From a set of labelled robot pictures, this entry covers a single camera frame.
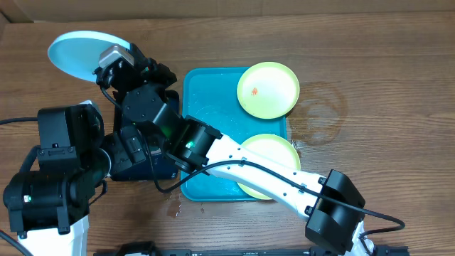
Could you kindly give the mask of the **light blue plate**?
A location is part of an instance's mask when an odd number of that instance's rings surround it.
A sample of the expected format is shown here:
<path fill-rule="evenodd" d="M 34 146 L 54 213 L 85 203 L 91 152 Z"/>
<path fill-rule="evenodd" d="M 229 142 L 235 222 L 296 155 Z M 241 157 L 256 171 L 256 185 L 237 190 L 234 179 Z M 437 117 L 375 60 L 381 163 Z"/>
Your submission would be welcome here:
<path fill-rule="evenodd" d="M 48 57 L 55 67 L 75 78 L 95 82 L 92 72 L 99 67 L 100 54 L 118 44 L 126 49 L 130 42 L 98 31 L 71 31 L 58 36 L 48 48 Z"/>

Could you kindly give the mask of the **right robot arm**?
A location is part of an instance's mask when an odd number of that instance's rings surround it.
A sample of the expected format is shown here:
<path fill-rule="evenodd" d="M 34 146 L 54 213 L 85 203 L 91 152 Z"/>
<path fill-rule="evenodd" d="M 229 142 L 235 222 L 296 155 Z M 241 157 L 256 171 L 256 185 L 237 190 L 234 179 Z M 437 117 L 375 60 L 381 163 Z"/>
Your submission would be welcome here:
<path fill-rule="evenodd" d="M 188 175 L 205 172 L 235 181 L 276 200 L 306 221 L 306 237 L 337 255 L 371 255 L 364 229 L 365 201 L 338 171 L 328 176 L 291 169 L 256 154 L 191 116 L 169 107 L 167 87 L 176 76 L 133 45 L 111 43 L 97 52 L 94 70 L 101 89 L 114 88 L 122 116 L 145 144 Z"/>

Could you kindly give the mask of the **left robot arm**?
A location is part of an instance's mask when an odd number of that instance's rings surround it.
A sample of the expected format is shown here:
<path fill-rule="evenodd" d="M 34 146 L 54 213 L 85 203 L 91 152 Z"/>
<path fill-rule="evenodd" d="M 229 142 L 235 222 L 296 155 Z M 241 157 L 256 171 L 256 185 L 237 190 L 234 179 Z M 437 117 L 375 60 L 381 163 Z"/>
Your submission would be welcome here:
<path fill-rule="evenodd" d="M 4 189 L 10 229 L 2 238 L 24 255 L 86 255 L 90 205 L 113 160 L 91 101 L 38 111 L 40 144 Z"/>

